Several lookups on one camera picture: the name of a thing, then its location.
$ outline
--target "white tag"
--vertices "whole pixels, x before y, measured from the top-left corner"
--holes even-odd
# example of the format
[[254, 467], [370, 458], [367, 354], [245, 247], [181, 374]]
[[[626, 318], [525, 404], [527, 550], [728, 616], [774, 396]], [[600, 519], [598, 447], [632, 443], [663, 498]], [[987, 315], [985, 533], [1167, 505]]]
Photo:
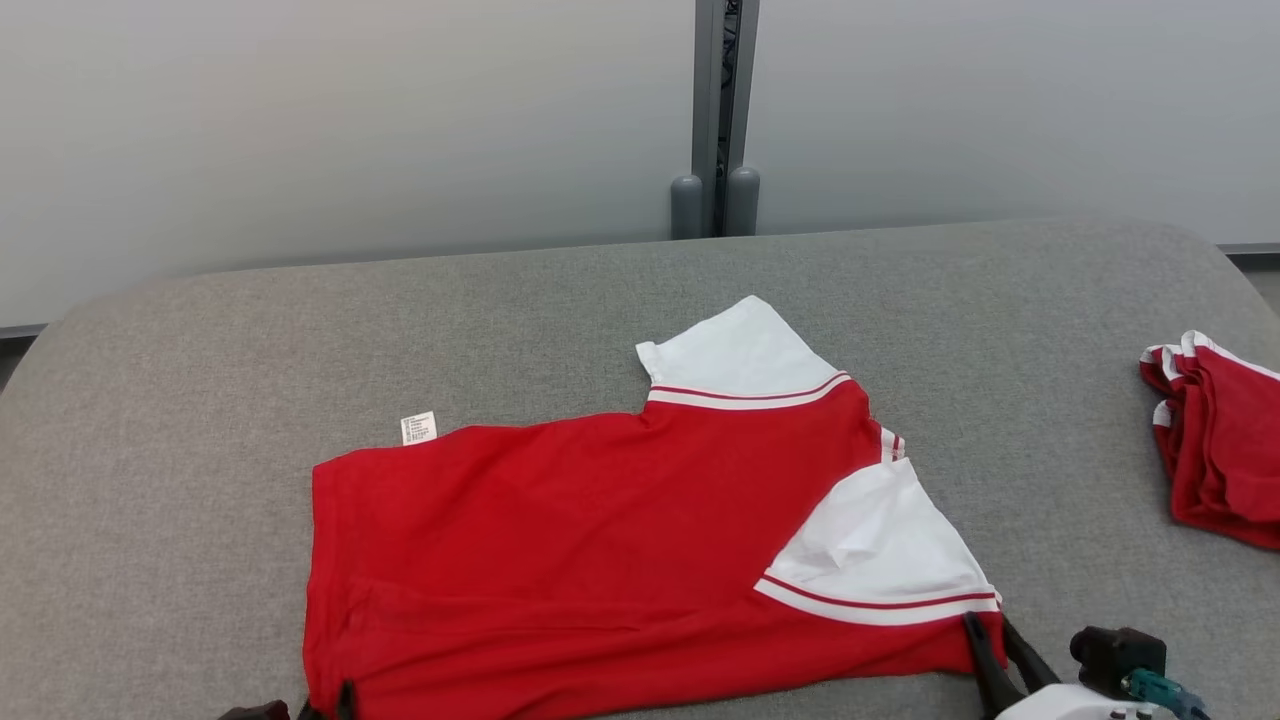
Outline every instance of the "white tag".
[[401, 420], [401, 437], [404, 438], [404, 445], [435, 439], [435, 413], [422, 413]]

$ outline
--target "gray table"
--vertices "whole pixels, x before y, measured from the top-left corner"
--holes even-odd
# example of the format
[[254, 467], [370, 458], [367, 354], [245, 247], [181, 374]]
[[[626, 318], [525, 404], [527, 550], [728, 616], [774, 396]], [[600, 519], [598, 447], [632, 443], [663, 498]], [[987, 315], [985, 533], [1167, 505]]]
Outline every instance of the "gray table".
[[[1133, 625], [1216, 717], [1280, 711], [1280, 556], [1170, 521], [1135, 368], [1188, 328], [1280, 366], [1280, 322], [1185, 232], [1047, 220], [252, 270], [81, 306], [0, 396], [5, 715], [301, 698], [312, 465], [425, 410], [442, 432], [637, 410], [634, 345], [749, 293], [867, 388], [1061, 674], [1075, 630]], [[644, 716], [977, 708], [929, 675]]]

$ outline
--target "floor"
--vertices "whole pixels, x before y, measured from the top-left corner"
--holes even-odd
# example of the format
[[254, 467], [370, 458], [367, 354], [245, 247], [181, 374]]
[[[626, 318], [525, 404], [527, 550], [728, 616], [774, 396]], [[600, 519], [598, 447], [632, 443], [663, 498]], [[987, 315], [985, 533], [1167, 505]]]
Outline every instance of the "floor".
[[[1244, 275], [1253, 282], [1253, 287], [1258, 288], [1271, 309], [1280, 314], [1280, 270], [1245, 270]], [[18, 360], [27, 347], [29, 347], [27, 342], [0, 342], [0, 391], [4, 391], [9, 375], [18, 366]]]

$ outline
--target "red and white shirt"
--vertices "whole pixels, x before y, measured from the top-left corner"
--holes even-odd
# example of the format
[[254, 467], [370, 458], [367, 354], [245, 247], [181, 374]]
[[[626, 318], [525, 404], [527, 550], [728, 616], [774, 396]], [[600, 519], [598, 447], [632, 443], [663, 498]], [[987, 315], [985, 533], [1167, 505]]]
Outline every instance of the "red and white shirt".
[[1000, 637], [902, 439], [768, 304], [636, 350], [639, 414], [316, 466], [317, 710], [349, 679], [361, 720], [580, 717], [968, 671], [966, 611]]

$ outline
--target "red fabric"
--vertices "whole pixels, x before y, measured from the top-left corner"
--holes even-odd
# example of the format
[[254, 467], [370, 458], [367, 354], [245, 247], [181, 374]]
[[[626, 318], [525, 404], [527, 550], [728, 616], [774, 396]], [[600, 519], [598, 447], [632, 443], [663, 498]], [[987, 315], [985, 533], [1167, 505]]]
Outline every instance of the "red fabric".
[[1184, 342], [1194, 355], [1172, 357], [1181, 377], [1161, 369], [1169, 348], [1152, 348], [1153, 361], [1140, 364], [1142, 377], [1171, 396], [1172, 423], [1155, 430], [1172, 478], [1172, 515], [1280, 550], [1280, 379], [1194, 337]]
[[[859, 625], [753, 591], [832, 486], [882, 460], [881, 438], [845, 382], [794, 407], [652, 401], [321, 464], [312, 703], [332, 711], [351, 679], [361, 720], [580, 717], [969, 671], [960, 618]], [[998, 612], [984, 619], [1000, 638]]]

